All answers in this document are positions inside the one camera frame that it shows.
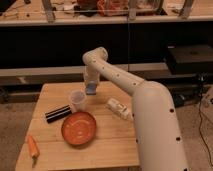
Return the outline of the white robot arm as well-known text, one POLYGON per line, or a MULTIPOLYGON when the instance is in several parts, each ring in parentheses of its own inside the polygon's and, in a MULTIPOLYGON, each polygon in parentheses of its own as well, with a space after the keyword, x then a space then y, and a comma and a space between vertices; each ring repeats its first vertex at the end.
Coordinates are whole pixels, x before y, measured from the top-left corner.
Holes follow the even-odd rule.
POLYGON ((142 171, 189 171, 172 96, 155 81, 147 81, 107 62, 103 47, 83 55, 85 85, 103 75, 132 97, 136 144, 142 171))

